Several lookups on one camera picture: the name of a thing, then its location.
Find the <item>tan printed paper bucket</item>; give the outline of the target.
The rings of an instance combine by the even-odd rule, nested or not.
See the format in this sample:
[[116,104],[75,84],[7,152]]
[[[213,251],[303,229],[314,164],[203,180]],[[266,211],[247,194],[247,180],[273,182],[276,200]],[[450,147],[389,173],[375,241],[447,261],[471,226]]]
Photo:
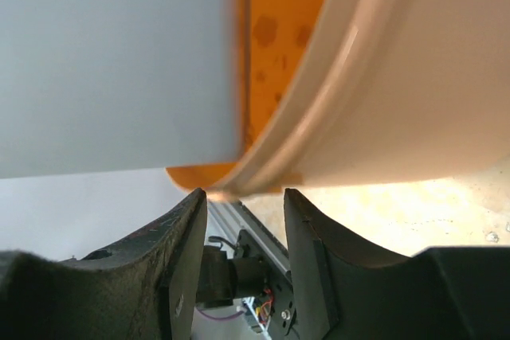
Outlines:
[[213,189],[235,174],[263,141],[267,126],[299,67],[324,0],[245,0],[240,24],[249,28],[242,38],[249,52],[242,66],[248,79],[245,151],[234,162],[212,165],[170,167],[171,181],[184,190]]

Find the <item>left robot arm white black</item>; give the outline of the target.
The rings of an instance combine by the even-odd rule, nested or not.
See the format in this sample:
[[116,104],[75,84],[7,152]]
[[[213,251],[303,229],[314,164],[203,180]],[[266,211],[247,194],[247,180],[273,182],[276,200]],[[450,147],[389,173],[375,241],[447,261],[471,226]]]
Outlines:
[[236,243],[208,237],[195,310],[211,321],[242,324],[260,339],[300,338],[290,272],[245,229]]

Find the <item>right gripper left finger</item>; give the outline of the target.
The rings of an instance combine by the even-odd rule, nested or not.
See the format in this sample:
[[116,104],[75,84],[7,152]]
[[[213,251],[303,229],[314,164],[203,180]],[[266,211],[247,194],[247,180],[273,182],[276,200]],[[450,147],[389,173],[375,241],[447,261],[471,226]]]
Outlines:
[[198,189],[80,260],[3,252],[2,338],[188,339],[206,213]]

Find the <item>grey translucent round bin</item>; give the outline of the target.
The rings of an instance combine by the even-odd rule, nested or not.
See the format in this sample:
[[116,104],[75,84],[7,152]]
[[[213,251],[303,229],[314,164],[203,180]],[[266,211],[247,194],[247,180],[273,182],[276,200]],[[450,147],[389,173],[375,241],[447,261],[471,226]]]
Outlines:
[[215,200],[443,178],[509,154],[509,0],[326,0],[280,108]]

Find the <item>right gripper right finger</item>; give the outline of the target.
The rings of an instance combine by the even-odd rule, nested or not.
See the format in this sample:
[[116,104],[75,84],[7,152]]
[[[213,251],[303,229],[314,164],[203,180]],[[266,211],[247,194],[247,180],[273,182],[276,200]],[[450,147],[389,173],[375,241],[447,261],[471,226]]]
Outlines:
[[509,250],[431,247],[404,256],[284,193],[303,339],[506,339]]

